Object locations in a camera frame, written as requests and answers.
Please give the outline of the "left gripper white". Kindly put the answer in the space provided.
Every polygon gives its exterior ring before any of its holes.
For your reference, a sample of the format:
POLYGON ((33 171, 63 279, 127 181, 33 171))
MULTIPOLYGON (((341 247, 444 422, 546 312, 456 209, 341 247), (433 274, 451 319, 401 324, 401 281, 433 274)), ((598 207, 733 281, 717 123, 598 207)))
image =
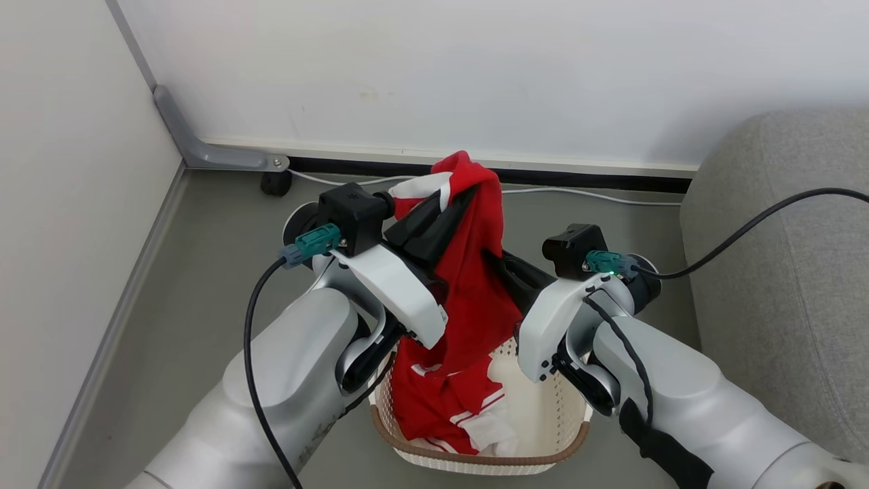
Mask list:
MULTIPOLYGON (((404 257, 424 267, 435 267, 460 228, 477 185, 450 194, 450 185, 433 192, 405 191, 397 185, 388 190, 395 205, 395 223, 385 229, 388 244, 404 257)), ((387 337, 387 319, 394 318, 404 331, 426 349, 441 340, 448 322, 444 303, 446 282, 409 263, 379 244, 356 257, 339 251, 313 257, 317 275, 314 288, 341 291, 376 319, 369 344, 387 337)))

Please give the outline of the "grey metal partition foot bracket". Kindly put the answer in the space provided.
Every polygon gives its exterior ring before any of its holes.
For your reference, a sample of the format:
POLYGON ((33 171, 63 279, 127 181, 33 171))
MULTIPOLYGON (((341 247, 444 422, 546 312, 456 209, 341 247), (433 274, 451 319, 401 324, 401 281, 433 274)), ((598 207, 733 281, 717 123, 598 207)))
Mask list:
POLYGON ((156 109, 164 121, 186 165, 192 169, 263 171, 280 173, 291 165, 289 158, 255 149, 230 149, 209 145, 199 139, 183 117, 174 96, 166 86, 153 90, 156 109))

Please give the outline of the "white laundry basket brown rim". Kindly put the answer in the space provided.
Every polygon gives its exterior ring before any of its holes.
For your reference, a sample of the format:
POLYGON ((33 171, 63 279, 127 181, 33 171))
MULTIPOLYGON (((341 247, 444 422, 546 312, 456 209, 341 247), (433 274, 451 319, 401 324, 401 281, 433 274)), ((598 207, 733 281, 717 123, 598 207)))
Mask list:
POLYGON ((528 476, 543 473, 571 457, 589 433, 593 410, 561 374, 534 383, 517 364, 517 344, 504 342, 491 353, 490 372, 506 388, 509 424, 518 436, 515 457, 466 456, 408 442, 393 412, 391 366, 383 360, 381 381, 370 381, 367 396, 373 427, 404 461, 437 471, 488 477, 528 476))

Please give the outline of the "grey fabric sofa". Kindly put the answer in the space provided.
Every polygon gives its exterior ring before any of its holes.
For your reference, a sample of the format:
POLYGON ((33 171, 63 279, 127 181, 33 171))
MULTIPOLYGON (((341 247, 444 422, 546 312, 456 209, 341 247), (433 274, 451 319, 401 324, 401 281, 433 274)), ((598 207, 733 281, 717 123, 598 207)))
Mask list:
MULTIPOLYGON (((869 106, 757 115, 724 137, 680 211, 695 263, 800 192, 869 195, 869 106)), ((869 465, 869 203, 807 198, 690 275, 701 349, 817 445, 869 465)))

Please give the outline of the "black baseboard strip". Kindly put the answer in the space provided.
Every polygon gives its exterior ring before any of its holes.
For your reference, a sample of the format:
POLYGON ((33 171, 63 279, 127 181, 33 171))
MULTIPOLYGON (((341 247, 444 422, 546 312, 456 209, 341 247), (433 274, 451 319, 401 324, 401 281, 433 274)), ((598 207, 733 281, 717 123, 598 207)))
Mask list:
MULTIPOLYGON (((291 170, 301 173, 353 175, 363 177, 419 177, 428 175, 428 164, 361 162, 345 159, 290 157, 291 170)), ((581 189, 620 189, 633 192, 685 194, 691 179, 628 175, 593 175, 565 171, 496 169, 506 185, 536 185, 581 189)))

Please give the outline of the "grey partition frame post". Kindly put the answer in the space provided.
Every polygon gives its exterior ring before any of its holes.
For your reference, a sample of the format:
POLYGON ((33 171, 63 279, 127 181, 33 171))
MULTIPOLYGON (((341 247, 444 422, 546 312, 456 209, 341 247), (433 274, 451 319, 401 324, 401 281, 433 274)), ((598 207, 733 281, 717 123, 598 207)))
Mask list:
POLYGON ((121 5, 118 0, 105 0, 106 6, 108 6, 109 11, 112 13, 112 17, 117 24, 119 31, 121 31, 122 37, 124 38, 125 43, 128 46, 128 50, 133 56, 134 61, 136 62, 139 71, 143 75, 144 81, 146 81, 147 86, 150 89, 150 92, 154 92, 156 86, 158 86, 158 82, 155 79, 155 75, 150 69, 149 64, 143 54, 143 51, 134 37, 134 32, 128 24, 128 20, 124 13, 122 12, 121 5))

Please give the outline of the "red and white shirt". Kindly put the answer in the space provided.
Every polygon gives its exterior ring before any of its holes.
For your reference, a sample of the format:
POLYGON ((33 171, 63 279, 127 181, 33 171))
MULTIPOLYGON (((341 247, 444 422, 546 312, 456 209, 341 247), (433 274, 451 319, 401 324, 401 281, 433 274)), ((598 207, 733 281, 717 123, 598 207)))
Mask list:
POLYGON ((408 442, 423 448, 513 457, 518 436, 509 424, 504 387, 489 368, 491 353, 511 337, 521 313, 482 257, 484 249, 502 251, 502 186, 496 173, 465 151, 397 186, 430 193, 441 185, 450 185, 452 195, 473 185, 478 190, 440 262, 422 266, 448 286, 448 322, 432 349, 401 340, 390 381, 395 421, 408 442))

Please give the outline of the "black caster wheel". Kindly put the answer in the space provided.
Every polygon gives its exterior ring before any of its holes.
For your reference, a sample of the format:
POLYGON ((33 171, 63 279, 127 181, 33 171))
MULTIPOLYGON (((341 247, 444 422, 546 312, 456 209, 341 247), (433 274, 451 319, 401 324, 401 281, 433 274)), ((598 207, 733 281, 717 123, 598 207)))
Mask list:
POLYGON ((293 181, 294 174, 290 171, 263 173, 260 189, 267 196, 284 197, 291 189, 293 181))

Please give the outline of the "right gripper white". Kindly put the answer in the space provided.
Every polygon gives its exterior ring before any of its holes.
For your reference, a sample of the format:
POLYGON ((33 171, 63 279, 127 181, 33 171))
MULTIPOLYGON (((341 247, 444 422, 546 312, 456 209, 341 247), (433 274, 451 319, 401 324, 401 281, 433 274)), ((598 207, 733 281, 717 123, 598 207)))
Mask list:
POLYGON ((519 368, 533 382, 541 382, 552 374, 560 346, 567 350, 567 365, 586 364, 597 328, 604 320, 585 303, 585 297, 590 297, 612 318, 637 312, 632 292, 617 276, 594 274, 586 280, 556 279, 506 250, 497 254, 484 249, 482 257, 525 317, 519 326, 517 360, 519 368))

